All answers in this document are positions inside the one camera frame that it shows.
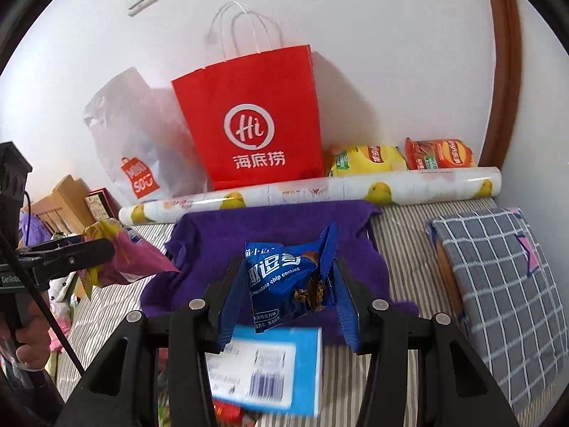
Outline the left hand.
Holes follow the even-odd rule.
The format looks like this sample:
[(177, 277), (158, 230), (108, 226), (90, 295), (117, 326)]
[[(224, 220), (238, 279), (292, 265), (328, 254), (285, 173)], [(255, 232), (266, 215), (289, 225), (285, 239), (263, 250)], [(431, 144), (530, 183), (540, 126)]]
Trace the left hand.
[(30, 322), (18, 330), (16, 340), (21, 345), (15, 350), (15, 357), (31, 370), (42, 370), (50, 357), (49, 324), (38, 305), (29, 306)]

